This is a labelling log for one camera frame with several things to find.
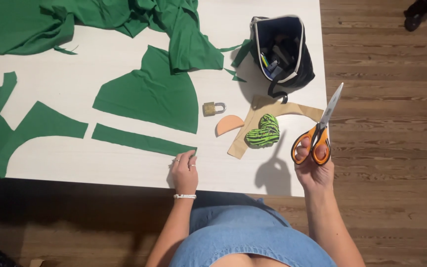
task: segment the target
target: right hand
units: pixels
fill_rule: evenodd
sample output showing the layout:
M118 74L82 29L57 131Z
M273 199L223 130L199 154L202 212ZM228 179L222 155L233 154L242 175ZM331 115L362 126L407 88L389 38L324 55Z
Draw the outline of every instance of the right hand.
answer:
M196 156L192 155L195 150L178 154L176 161L172 164L171 173L174 181L175 192L178 195L195 195L199 178L195 167Z
M312 159L309 150L306 149L311 145L311 140L305 138L301 141L301 145L296 148L298 160L306 158L300 165L294 164L296 175L307 193L324 193L332 191L332 183L334 181L334 163L329 160L326 164L319 166ZM316 149L318 159L323 159L327 151L325 144L319 145Z

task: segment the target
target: left hand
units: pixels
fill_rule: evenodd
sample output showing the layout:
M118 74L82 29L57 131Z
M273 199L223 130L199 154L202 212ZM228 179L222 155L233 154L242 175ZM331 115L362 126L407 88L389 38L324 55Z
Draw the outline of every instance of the left hand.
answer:
M195 167L196 156L191 156L195 150L178 154L176 161L172 164L171 173L174 181L174 187L177 194L195 195L199 178L197 168Z

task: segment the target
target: white beaded bracelet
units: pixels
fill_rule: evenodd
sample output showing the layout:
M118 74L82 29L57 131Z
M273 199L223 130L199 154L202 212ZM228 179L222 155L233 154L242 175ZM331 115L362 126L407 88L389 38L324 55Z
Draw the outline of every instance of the white beaded bracelet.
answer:
M175 199L196 199L197 196L196 195L178 195L178 194L175 194L174 198Z

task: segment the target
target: padlock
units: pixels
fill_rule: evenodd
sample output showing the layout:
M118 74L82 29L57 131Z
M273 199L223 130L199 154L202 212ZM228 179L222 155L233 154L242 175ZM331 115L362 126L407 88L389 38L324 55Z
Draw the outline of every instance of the padlock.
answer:
M215 109L216 106L222 106L223 109L217 111ZM220 114L225 112L225 110L227 110L227 105L225 105L225 103L214 103L214 102L209 102L209 103L204 103L204 105L202 106L202 108L204 109L204 117L206 116L213 116L215 114Z

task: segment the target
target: black pouch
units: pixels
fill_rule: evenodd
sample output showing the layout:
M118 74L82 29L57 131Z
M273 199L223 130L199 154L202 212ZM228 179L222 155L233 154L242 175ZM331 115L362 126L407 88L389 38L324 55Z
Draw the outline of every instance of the black pouch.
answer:
M276 84L286 88L301 88L314 79L311 55L305 45L304 24L294 15L277 18L253 17L250 23L252 48L250 50L255 63L264 76L271 81L268 95L283 97L288 102L288 93L274 93ZM274 64L280 69L269 71L265 64Z

